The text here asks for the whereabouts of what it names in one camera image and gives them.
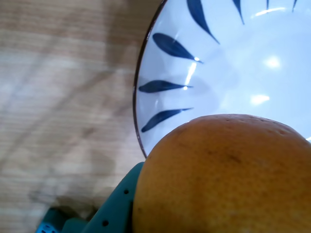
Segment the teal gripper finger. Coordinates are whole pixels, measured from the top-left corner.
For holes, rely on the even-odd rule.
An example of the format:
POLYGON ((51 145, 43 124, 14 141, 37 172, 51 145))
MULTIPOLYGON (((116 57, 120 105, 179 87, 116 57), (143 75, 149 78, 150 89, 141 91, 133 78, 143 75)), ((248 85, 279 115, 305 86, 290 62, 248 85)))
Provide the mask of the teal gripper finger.
POLYGON ((135 165, 83 229, 84 233, 131 233, 137 181, 143 162, 135 165))

